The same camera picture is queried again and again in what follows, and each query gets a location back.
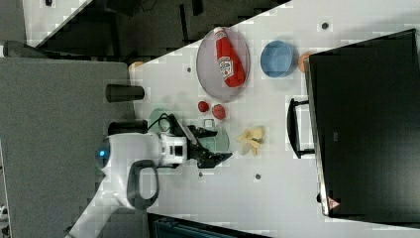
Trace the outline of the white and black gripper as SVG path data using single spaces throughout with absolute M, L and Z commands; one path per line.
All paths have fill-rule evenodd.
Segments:
M 162 114 L 158 121 L 166 120 L 170 123 L 170 131 L 158 132 L 161 146 L 160 166 L 178 166 L 188 160 L 188 145 L 197 144 L 197 139 L 215 137 L 218 132 L 197 127 L 184 126 L 173 114 Z M 199 169 L 214 169 L 222 162 L 232 157 L 232 153 L 213 153 L 203 147 L 191 147 L 189 159 L 197 162 Z

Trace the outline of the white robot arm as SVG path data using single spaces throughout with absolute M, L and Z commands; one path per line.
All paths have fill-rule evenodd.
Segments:
M 194 160 L 200 169 L 213 169 L 228 160 L 230 152 L 212 152 L 202 146 L 202 138 L 215 137 L 215 131 L 183 125 L 173 114 L 158 118 L 168 127 L 159 132 L 119 133 L 106 137 L 96 153 L 104 179 L 65 238 L 97 238 L 110 216 L 119 208 L 144 210 L 158 199 L 141 195 L 141 172 L 159 168 L 176 169 Z

